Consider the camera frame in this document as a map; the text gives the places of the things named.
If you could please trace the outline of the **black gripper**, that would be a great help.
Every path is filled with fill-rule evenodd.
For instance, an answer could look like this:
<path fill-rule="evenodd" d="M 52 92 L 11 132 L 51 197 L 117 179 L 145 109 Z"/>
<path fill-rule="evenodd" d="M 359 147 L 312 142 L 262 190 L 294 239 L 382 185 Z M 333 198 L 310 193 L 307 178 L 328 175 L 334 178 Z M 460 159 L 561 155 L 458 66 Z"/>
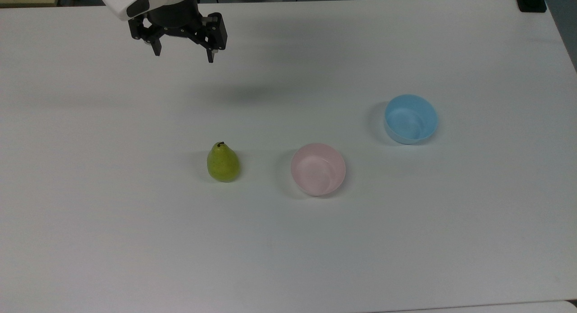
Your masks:
<path fill-rule="evenodd" d="M 187 37 L 206 50 L 210 64 L 215 56 L 227 46 L 228 33 L 221 13 L 200 15 L 197 0 L 183 0 L 171 5 L 163 5 L 148 11 L 150 26 L 144 24 L 147 17 L 138 15 L 128 20 L 128 27 L 134 40 L 142 40 L 150 45 L 155 56 L 160 56 L 160 38 L 165 34 L 173 37 Z"/>

